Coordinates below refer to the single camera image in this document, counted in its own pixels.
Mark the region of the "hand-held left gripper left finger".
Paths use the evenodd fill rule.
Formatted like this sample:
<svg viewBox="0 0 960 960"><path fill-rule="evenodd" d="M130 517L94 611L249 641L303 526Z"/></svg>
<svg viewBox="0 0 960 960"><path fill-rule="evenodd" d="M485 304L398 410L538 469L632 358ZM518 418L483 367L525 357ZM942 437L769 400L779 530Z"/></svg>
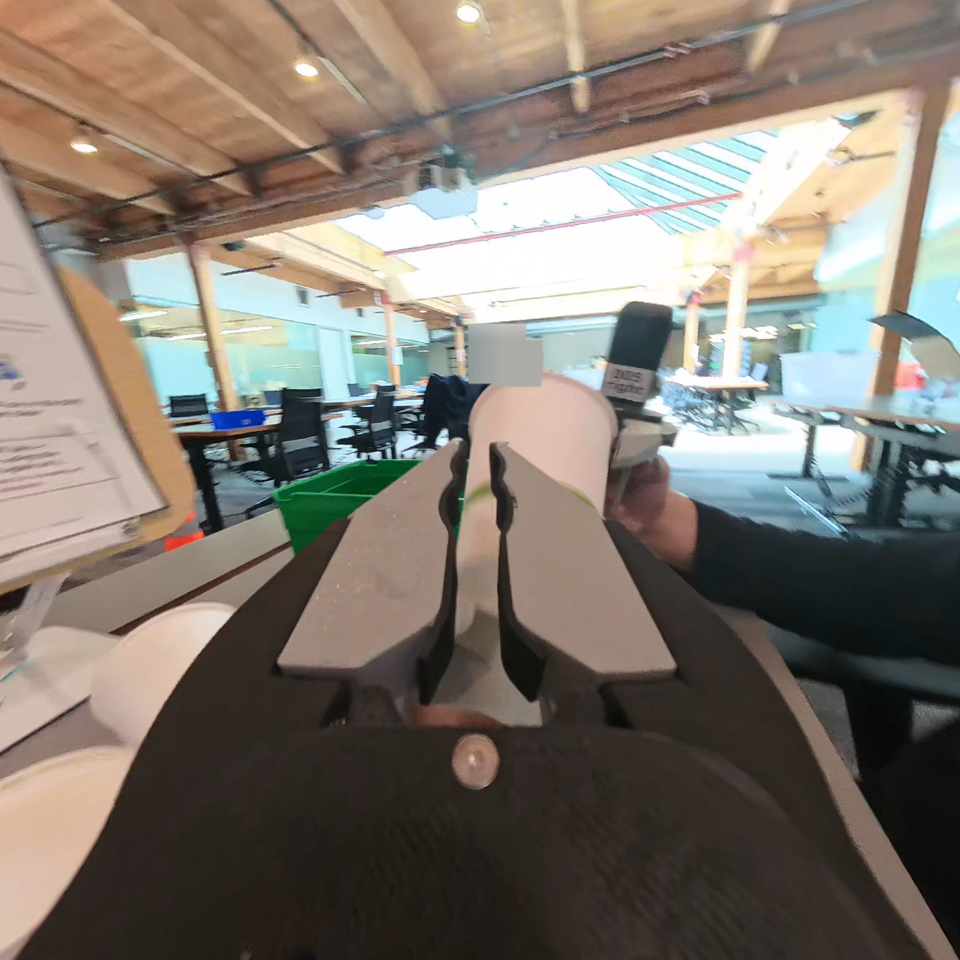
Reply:
<svg viewBox="0 0 960 960"><path fill-rule="evenodd" d="M429 704L450 666L467 443L453 439L349 517L277 658L281 674Z"/></svg>

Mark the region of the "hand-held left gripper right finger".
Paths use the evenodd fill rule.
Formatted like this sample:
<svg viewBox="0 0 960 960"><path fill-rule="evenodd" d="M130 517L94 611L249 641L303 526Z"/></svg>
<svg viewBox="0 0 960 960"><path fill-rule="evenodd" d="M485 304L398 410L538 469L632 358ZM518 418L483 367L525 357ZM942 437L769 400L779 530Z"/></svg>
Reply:
<svg viewBox="0 0 960 960"><path fill-rule="evenodd" d="M489 448L504 670L528 701L671 678L677 663L601 514L506 442Z"/></svg>

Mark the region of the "green plastic bin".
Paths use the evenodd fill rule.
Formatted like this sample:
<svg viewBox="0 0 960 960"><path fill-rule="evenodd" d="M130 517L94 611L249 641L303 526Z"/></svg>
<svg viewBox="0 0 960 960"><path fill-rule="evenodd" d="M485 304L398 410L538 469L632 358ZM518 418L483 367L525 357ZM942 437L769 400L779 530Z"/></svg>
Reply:
<svg viewBox="0 0 960 960"><path fill-rule="evenodd" d="M420 464L420 460L350 462L276 490L272 499L294 555Z"/></svg>

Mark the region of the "white paper cup green band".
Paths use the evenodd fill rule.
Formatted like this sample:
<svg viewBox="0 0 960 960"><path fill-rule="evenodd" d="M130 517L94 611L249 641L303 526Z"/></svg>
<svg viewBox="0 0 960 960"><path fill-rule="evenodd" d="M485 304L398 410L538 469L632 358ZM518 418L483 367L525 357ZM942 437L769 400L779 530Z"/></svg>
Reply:
<svg viewBox="0 0 960 960"><path fill-rule="evenodd" d="M457 540L456 633L469 654L490 662L499 648L491 444L508 444L601 514L617 428L612 405L597 390L548 371L536 387L490 387L476 401Z"/></svg>
<svg viewBox="0 0 960 960"><path fill-rule="evenodd" d="M135 751L74 750L1 783L1 957L16 958L102 832Z"/></svg>
<svg viewBox="0 0 960 960"><path fill-rule="evenodd" d="M126 634L92 679L93 718L121 744L137 748L186 671L235 613L224 603L190 603Z"/></svg>

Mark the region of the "person's right forearm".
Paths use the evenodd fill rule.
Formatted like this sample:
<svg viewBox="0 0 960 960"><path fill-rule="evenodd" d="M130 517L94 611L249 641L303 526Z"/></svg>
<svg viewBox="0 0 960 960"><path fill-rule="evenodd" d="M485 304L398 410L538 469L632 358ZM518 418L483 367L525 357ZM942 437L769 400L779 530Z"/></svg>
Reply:
<svg viewBox="0 0 960 960"><path fill-rule="evenodd" d="M959 665L959 534L797 532L696 504L705 599L851 654Z"/></svg>

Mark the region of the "person's right hand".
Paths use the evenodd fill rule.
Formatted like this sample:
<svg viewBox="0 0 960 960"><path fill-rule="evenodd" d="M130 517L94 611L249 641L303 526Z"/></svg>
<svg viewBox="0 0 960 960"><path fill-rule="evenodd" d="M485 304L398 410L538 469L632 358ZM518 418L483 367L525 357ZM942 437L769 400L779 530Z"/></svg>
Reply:
<svg viewBox="0 0 960 960"><path fill-rule="evenodd" d="M697 506L672 489L669 465L660 455L611 471L605 516L621 524L673 570L693 570L699 533Z"/></svg>

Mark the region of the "dark jacket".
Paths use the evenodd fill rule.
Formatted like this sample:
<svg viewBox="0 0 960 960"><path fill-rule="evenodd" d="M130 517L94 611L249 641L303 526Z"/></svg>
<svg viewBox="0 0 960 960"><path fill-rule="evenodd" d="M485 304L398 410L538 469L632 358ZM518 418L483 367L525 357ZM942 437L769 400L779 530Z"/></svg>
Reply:
<svg viewBox="0 0 960 960"><path fill-rule="evenodd" d="M470 441L474 404L488 386L458 374L430 374L421 403L423 445L427 450L438 448L443 431L450 440Z"/></svg>

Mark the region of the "brown desk black legs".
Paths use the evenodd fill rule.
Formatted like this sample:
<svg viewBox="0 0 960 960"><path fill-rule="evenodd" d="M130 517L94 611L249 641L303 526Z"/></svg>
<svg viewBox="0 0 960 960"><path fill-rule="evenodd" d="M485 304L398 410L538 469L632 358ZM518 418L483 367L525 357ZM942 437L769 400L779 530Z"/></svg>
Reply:
<svg viewBox="0 0 960 960"><path fill-rule="evenodd" d="M784 491L806 517L831 534L850 539L860 530L958 529L958 522L950 524L929 513L906 510L910 493L958 493L958 475L951 472L951 466L958 466L959 455L957 401L940 403L891 395L852 402L772 397L766 404L774 414L806 428L800 473L772 473L770 478L813 482L819 502L804 498L790 486ZM817 431L831 426L879 445L870 458L870 485L856 493L835 494L834 481L816 461Z"/></svg>
<svg viewBox="0 0 960 960"><path fill-rule="evenodd" d="M267 472L263 457L267 453L268 441L271 435L277 431L279 427L281 411L266 415L267 420L263 426L246 430L230 432L213 431L210 423L205 425L183 425L174 429L176 437L186 452L187 460L194 475L194 480L202 501L203 510L205 511L205 520L200 523L204 533L213 534L224 529L224 516L218 500L212 466L207 455L209 448L222 445L229 446L232 444L242 446L246 442L251 442L255 457L249 462L241 462L240 468L256 474L264 474L270 483L274 485ZM323 404L322 419L325 427L341 419L342 416L342 412L329 411L327 406Z"/></svg>

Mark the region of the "instruction sheet on stand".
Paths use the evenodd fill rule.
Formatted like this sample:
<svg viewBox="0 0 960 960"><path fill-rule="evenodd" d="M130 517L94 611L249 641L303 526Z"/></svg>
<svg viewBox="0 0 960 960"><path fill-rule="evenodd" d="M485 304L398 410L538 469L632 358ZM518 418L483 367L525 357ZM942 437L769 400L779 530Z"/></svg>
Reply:
<svg viewBox="0 0 960 960"><path fill-rule="evenodd" d="M42 626L68 576L89 564L165 537L185 521L195 497L180 444L162 414L150 376L114 306L94 284L70 270L60 270L32 227L78 315L78 327L105 377L122 424L169 505L145 518L140 533L125 546L43 570L36 578L3 582L1 559L2 594L27 589L18 608L2 615L3 752L87 700L95 668L112 646L112 640L101 633Z"/></svg>

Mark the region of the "wooden column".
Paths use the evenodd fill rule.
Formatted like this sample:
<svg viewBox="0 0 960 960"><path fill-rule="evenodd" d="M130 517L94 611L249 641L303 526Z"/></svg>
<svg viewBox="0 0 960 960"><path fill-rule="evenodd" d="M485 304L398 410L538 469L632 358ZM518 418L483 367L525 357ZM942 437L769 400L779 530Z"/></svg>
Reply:
<svg viewBox="0 0 960 960"><path fill-rule="evenodd" d="M949 114L949 78L908 93L892 181L893 207L874 292L876 316L906 312L916 275L941 128Z"/></svg>
<svg viewBox="0 0 960 960"><path fill-rule="evenodd" d="M209 246L194 234L186 234L186 256L198 297L198 310L206 342L208 365L217 390L219 409L230 412L240 408L230 360L226 351L220 311L214 290L214 274Z"/></svg>

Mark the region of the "printed instruction sheet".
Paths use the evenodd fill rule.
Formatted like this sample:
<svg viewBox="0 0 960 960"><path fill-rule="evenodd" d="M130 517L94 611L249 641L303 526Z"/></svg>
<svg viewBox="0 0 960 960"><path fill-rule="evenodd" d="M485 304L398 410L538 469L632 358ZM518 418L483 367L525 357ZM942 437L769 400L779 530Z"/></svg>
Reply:
<svg viewBox="0 0 960 960"><path fill-rule="evenodd" d="M1 186L2 581L115 546L169 503L122 423L64 284Z"/></svg>

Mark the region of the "person's dark clothing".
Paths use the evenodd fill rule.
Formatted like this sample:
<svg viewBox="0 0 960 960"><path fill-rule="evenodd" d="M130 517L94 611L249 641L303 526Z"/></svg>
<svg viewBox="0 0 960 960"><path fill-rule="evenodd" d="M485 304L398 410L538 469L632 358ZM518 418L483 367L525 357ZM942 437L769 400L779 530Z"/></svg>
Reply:
<svg viewBox="0 0 960 960"><path fill-rule="evenodd" d="M925 734L918 704L958 712L958 665L841 651L769 626L794 675L840 690L861 790L954 952L959 946L958 714Z"/></svg>

